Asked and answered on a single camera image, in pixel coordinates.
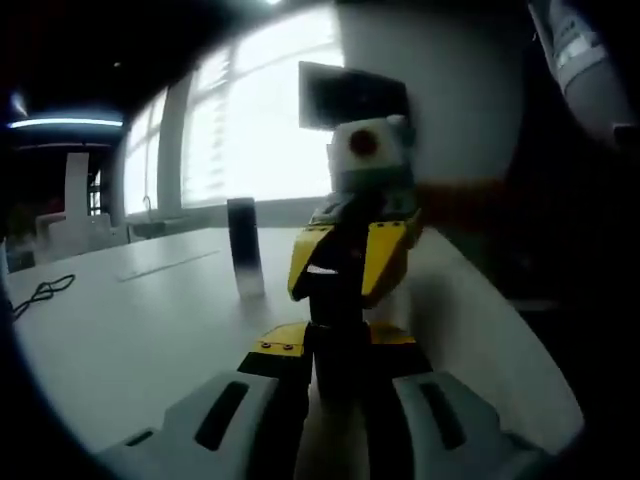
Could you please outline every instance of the ceiling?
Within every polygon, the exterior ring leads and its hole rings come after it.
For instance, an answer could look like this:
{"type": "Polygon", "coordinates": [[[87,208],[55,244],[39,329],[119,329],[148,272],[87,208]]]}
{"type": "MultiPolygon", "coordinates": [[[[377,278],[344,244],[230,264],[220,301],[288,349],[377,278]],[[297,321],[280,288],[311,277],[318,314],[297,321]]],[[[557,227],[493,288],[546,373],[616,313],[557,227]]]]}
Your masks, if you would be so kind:
{"type": "Polygon", "coordinates": [[[0,20],[0,120],[17,116],[8,101],[16,91],[30,115],[76,107],[130,114],[207,45],[269,9],[265,0],[15,2],[0,20]]]}

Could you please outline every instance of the white wall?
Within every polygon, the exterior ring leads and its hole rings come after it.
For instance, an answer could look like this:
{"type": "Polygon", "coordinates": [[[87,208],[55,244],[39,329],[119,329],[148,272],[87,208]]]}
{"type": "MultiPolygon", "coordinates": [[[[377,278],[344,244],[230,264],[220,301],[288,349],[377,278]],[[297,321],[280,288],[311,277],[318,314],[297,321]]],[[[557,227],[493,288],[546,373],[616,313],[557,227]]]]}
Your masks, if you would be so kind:
{"type": "Polygon", "coordinates": [[[435,8],[345,5],[338,16],[346,66],[407,85],[419,179],[504,175],[522,116],[524,29],[435,8]]]}

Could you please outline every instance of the cable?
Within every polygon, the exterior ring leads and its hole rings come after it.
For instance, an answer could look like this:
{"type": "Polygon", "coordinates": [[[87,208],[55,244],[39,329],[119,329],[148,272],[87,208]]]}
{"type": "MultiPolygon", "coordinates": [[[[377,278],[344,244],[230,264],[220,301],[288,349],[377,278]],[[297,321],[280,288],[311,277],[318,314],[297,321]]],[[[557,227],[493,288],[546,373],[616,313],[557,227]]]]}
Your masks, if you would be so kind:
{"type": "Polygon", "coordinates": [[[43,302],[44,300],[50,300],[53,298],[53,295],[57,292],[62,292],[71,286],[71,284],[75,281],[76,276],[65,275],[64,277],[60,277],[53,282],[42,282],[36,288],[36,291],[33,293],[31,298],[26,302],[22,302],[16,308],[13,309],[13,321],[17,321],[24,312],[27,311],[29,306],[32,303],[43,302]]]}

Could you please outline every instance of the black monitor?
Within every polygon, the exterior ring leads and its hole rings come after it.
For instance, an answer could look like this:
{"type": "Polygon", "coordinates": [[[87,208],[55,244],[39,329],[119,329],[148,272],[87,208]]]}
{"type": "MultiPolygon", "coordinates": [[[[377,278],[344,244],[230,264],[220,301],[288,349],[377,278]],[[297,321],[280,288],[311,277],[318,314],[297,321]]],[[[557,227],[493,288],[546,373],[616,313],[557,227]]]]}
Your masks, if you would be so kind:
{"type": "Polygon", "coordinates": [[[342,67],[299,65],[301,127],[333,130],[341,123],[389,115],[404,115],[411,123],[404,83],[342,67]]]}

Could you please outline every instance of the white pillar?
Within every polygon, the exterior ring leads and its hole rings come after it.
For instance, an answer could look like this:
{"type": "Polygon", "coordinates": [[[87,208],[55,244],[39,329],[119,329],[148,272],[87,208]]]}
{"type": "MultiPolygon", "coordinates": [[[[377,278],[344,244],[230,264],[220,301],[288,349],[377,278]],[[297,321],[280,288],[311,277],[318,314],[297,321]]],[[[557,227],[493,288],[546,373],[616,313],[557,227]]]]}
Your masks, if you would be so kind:
{"type": "Polygon", "coordinates": [[[67,220],[86,217],[89,154],[69,153],[64,179],[64,211],[67,220]]]}

